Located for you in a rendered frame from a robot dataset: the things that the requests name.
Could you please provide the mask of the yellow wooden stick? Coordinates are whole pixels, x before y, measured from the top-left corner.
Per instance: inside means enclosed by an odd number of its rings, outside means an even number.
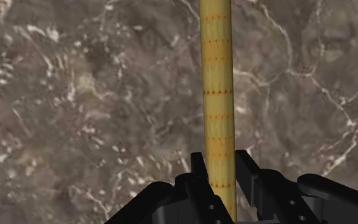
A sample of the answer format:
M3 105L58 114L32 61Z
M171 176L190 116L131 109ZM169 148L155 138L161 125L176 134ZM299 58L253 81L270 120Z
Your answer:
M199 0L199 16L209 185L236 221L231 0Z

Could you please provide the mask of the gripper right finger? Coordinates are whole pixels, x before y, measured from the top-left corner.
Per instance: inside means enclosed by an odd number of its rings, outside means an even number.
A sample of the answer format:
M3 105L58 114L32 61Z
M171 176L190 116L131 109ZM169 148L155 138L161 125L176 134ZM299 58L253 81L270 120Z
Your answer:
M358 224L358 191L317 174L297 181L261 169L245 150L235 152L237 181L258 224Z

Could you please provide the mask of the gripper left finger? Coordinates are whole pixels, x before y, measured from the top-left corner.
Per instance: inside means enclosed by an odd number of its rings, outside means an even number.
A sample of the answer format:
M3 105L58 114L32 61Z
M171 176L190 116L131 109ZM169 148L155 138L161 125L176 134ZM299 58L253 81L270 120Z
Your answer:
M174 184L150 183L105 224L234 224L212 191L200 152L191 154L191 171Z

